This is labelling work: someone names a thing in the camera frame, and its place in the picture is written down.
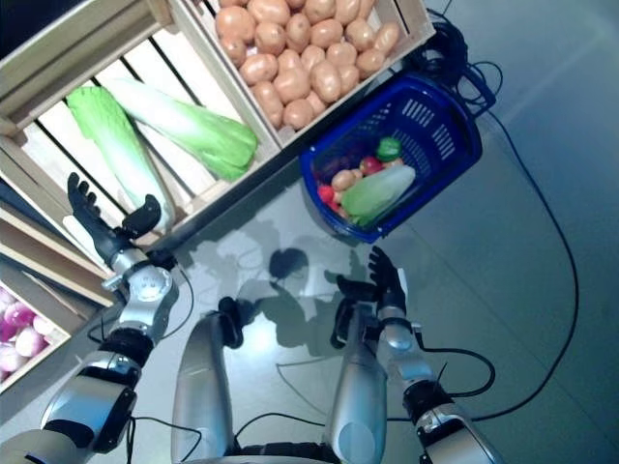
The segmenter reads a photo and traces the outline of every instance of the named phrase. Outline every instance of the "tomato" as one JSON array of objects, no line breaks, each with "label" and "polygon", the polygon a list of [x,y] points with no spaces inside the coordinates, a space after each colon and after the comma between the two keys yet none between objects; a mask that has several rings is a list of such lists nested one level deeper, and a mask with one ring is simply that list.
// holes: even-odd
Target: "tomato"
[{"label": "tomato", "polygon": [[318,187],[318,196],[322,200],[323,203],[329,203],[333,201],[333,196],[335,192],[333,187],[331,186],[320,186]]},{"label": "tomato", "polygon": [[361,169],[361,172],[363,172],[364,176],[371,176],[378,171],[382,171],[383,163],[375,157],[365,157],[361,160],[359,168]]}]

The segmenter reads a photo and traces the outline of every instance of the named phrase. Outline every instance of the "silver robot leg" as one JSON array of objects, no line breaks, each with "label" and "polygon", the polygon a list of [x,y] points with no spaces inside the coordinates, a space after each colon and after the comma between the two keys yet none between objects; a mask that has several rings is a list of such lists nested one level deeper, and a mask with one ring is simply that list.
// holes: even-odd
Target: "silver robot leg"
[{"label": "silver robot leg", "polygon": [[386,375],[362,340],[371,309],[358,307],[351,319],[338,390],[325,429],[325,442],[350,464],[377,464],[385,449]]},{"label": "silver robot leg", "polygon": [[[176,380],[174,423],[202,432],[192,459],[224,456],[232,449],[232,410],[223,362],[221,313],[211,312],[190,335]],[[195,443],[195,433],[172,430],[172,462],[178,463]]]}]

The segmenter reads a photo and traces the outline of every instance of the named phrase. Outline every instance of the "blue plastic basket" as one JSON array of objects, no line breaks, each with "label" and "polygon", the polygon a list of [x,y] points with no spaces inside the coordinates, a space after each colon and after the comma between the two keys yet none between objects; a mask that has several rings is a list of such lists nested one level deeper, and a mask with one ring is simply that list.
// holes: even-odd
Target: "blue plastic basket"
[{"label": "blue plastic basket", "polygon": [[[398,139],[415,182],[398,203],[373,224],[359,227],[338,216],[318,197],[342,169],[374,156],[382,137]],[[404,73],[383,84],[341,124],[324,133],[301,155],[308,194],[319,214],[338,233],[372,243],[410,218],[482,155],[477,126],[456,98],[426,78]]]}]

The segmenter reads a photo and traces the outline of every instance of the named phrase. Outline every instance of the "green pepper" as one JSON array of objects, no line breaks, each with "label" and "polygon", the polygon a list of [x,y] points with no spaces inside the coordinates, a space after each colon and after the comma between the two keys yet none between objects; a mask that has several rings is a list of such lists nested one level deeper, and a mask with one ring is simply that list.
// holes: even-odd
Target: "green pepper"
[{"label": "green pepper", "polygon": [[383,162],[389,162],[399,158],[401,152],[402,144],[399,140],[393,137],[383,137],[378,143],[376,157]]}]

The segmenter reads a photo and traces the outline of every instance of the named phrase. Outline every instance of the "onion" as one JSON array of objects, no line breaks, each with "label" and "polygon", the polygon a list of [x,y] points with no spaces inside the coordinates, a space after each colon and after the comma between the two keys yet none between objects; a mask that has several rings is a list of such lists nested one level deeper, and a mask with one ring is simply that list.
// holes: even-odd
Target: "onion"
[{"label": "onion", "polygon": [[0,370],[15,372],[26,363],[28,358],[19,355],[13,345],[0,347]]},{"label": "onion", "polygon": [[54,325],[49,320],[38,314],[32,321],[32,327],[34,327],[35,331],[41,335],[50,335],[54,332]]},{"label": "onion", "polygon": [[10,305],[15,303],[15,298],[6,289],[0,287],[0,303]]},{"label": "onion", "polygon": [[32,358],[43,351],[47,346],[40,333],[37,333],[32,327],[26,327],[19,333],[15,340],[16,351],[26,358]]},{"label": "onion", "polygon": [[0,318],[0,341],[9,341],[15,334],[17,334],[17,327],[9,324],[4,318]]},{"label": "onion", "polygon": [[35,313],[22,302],[15,302],[7,307],[4,320],[16,327],[27,327],[32,324]]}]

